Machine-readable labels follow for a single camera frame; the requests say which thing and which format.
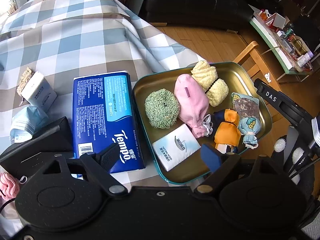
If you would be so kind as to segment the orange navy cloth bundle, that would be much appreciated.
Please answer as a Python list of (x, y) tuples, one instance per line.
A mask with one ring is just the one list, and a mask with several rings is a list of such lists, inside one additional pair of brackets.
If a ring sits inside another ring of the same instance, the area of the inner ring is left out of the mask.
[(241, 137), (239, 126), (239, 115), (233, 109), (224, 109), (214, 112), (213, 138), (215, 148), (221, 153), (237, 153)]

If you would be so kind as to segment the white small tissue pack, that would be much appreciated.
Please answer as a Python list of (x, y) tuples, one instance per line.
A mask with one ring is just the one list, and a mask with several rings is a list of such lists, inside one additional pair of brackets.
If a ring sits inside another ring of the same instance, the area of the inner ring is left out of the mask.
[(152, 144), (163, 168), (169, 172), (201, 148), (186, 124), (182, 124)]

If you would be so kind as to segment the potpourri sachet blue cloth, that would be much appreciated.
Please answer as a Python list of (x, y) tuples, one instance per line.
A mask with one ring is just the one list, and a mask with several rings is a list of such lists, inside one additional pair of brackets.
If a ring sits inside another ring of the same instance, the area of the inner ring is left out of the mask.
[(233, 92), (233, 108), (239, 115), (238, 129), (243, 135), (242, 143), (246, 148), (255, 149), (258, 147), (257, 134), (261, 129), (259, 116), (259, 100), (249, 95)]

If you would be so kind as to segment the pink drawstring pouch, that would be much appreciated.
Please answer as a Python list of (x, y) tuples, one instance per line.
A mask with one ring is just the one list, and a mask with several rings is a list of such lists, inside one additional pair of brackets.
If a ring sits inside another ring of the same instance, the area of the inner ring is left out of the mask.
[(178, 117), (191, 128), (194, 137), (211, 135), (211, 117), (207, 114), (209, 100), (197, 81), (189, 74), (180, 75), (175, 83), (174, 95), (180, 104)]

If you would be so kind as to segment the green mesh scrubber ball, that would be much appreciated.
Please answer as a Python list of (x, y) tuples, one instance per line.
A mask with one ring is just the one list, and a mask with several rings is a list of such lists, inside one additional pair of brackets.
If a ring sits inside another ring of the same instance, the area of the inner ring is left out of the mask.
[(180, 104), (171, 91), (163, 88), (147, 96), (145, 113), (152, 127), (169, 129), (176, 123)]

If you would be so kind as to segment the blue face mask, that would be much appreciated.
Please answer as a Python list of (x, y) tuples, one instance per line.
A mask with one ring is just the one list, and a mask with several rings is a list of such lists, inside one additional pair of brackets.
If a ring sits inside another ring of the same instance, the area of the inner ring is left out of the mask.
[(26, 106), (12, 119), (10, 140), (22, 143), (33, 138), (36, 131), (48, 121), (48, 115), (39, 107)]

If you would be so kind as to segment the pink scrunched cloth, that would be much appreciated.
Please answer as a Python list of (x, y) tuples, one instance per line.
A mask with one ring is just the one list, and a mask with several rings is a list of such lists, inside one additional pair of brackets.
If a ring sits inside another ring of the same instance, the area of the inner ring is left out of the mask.
[(16, 198), (20, 191), (18, 181), (9, 173), (3, 172), (0, 177), (1, 198), (4, 201)]

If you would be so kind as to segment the beige lace cloth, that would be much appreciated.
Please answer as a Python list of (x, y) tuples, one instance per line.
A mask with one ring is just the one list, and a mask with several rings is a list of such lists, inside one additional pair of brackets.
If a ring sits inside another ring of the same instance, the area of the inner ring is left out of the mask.
[(22, 91), (27, 85), (27, 83), (30, 81), (30, 79), (33, 77), (33, 75), (34, 75), (34, 72), (29, 67), (27, 67), (26, 70), (21, 75), (19, 84), (16, 89), (16, 92), (20, 97), (22, 97)]

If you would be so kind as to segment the blue Tempo tissue pack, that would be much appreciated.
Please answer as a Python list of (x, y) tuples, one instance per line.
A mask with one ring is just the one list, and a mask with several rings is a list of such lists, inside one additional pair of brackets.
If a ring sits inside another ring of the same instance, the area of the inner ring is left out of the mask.
[(73, 81), (73, 148), (77, 158), (119, 146), (110, 173), (145, 168), (126, 71), (77, 77)]

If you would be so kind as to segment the wooden chair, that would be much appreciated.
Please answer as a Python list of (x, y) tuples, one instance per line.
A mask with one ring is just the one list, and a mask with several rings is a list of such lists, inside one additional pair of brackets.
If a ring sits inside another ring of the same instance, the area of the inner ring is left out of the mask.
[(260, 74), (262, 75), (262, 80), (265, 81), (267, 85), (269, 85), (276, 91), (281, 91), (280, 84), (278, 83), (267, 63), (257, 50), (258, 46), (259, 44), (256, 41), (252, 41), (242, 52), (238, 54), (233, 62), (242, 66), (248, 59), (252, 59), (254, 64), (247, 71), (249, 77), (253, 78), (257, 74)]

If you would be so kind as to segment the glass coffee table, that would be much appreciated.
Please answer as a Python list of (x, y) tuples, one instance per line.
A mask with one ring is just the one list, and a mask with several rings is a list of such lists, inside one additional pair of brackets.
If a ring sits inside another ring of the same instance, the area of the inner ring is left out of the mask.
[(271, 14), (268, 10), (251, 8), (253, 16), (249, 23), (274, 53), (284, 70), (284, 74), (277, 80), (285, 75), (294, 75), (299, 82), (302, 82), (311, 76), (314, 72), (311, 64), (314, 53), (302, 38), (295, 34), (289, 19), (277, 12)]

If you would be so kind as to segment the black box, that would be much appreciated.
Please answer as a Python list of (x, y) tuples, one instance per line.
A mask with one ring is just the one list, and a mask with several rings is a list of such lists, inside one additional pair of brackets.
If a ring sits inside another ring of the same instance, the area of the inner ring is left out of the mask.
[(9, 146), (1, 154), (1, 167), (17, 179), (31, 177), (56, 154), (74, 158), (73, 136), (65, 116), (40, 129), (32, 139)]

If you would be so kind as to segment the checkered tablecloth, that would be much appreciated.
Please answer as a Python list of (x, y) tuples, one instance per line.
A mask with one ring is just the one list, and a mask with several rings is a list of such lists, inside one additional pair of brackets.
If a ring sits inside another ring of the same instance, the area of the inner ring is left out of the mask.
[[(10, 140), (13, 117), (31, 104), (17, 86), (29, 67), (41, 72), (57, 98), (45, 126), (62, 117), (71, 122), (73, 81), (126, 71), (134, 81), (148, 74), (193, 66), (200, 56), (142, 20), (117, 0), (33, 0), (1, 28), (1, 151)], [(131, 175), (148, 169), (110, 173), (126, 188)]]

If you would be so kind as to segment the black leather sofa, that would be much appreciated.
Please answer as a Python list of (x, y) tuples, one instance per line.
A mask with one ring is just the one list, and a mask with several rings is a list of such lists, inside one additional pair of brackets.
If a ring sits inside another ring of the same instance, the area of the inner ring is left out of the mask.
[(246, 0), (144, 0), (139, 16), (149, 23), (239, 31), (253, 17)]

